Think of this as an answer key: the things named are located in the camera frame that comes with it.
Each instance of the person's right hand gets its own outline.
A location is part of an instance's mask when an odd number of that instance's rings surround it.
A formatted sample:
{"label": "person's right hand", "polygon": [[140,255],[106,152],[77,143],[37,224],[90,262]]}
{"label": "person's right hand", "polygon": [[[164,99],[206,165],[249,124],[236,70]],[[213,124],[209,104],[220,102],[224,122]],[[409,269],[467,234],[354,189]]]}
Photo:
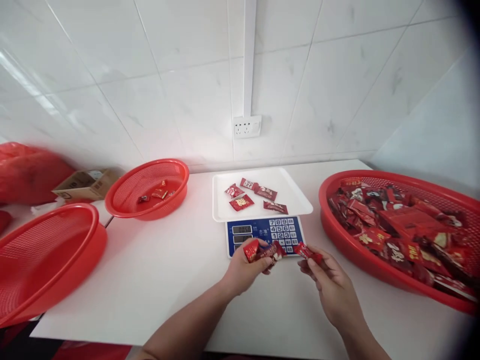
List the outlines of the person's right hand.
{"label": "person's right hand", "polygon": [[327,319],[340,333],[361,331],[367,323],[349,276],[328,252],[315,246],[308,248],[323,256],[320,266],[313,259],[301,260],[298,266],[315,282]]}

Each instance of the person's left hand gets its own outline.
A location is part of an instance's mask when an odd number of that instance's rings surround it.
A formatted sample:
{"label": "person's left hand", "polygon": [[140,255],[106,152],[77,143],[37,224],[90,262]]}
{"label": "person's left hand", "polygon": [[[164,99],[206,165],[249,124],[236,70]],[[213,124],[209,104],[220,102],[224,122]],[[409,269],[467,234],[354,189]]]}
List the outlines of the person's left hand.
{"label": "person's left hand", "polygon": [[[269,274],[267,270],[273,264],[271,257],[264,257],[255,262],[249,263],[244,253],[244,247],[254,241],[255,238],[246,240],[236,251],[230,261],[230,265],[225,275],[220,280],[222,286],[232,295],[238,296],[247,291],[254,283],[260,273]],[[262,246],[268,246],[268,243],[258,239]]]}

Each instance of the cardboard box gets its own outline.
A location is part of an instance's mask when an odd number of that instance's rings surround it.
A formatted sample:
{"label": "cardboard box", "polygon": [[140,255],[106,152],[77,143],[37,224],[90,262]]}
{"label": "cardboard box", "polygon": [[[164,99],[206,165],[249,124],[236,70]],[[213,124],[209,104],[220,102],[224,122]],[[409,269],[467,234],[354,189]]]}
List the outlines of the cardboard box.
{"label": "cardboard box", "polygon": [[118,179],[110,169],[75,171],[52,192],[66,200],[103,200]]}

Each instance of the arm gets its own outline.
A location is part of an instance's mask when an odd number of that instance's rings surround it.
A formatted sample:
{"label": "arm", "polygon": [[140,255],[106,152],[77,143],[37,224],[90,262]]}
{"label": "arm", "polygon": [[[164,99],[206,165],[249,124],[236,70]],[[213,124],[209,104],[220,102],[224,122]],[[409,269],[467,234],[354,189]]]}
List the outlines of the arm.
{"label": "arm", "polygon": [[173,314],[145,343],[136,360],[199,359],[227,305],[248,290],[255,278],[272,264],[270,257],[249,263],[243,247],[235,251],[223,278]]}
{"label": "arm", "polygon": [[365,321],[349,276],[332,255],[313,246],[308,248],[322,254],[323,260],[320,266],[312,259],[301,260],[300,271],[315,282],[323,311],[340,333],[349,359],[390,360]]}

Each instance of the hand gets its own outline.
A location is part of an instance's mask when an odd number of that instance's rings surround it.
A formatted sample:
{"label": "hand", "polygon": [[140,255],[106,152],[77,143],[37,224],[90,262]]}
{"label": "hand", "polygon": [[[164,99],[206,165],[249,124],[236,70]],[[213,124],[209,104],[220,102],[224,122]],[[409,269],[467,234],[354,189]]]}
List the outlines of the hand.
{"label": "hand", "polygon": [[[220,283],[232,298],[247,291],[254,283],[255,279],[260,273],[269,274],[268,267],[272,265],[271,257],[264,257],[255,262],[249,263],[244,253],[244,247],[254,241],[254,238],[246,240],[233,254],[230,265],[220,280]],[[262,246],[267,246],[268,243],[262,239],[258,239]]]}
{"label": "hand", "polygon": [[298,266],[315,282],[327,319],[340,333],[361,331],[367,323],[349,276],[328,252],[314,246],[308,248],[323,256],[320,266],[312,259],[301,260]]}

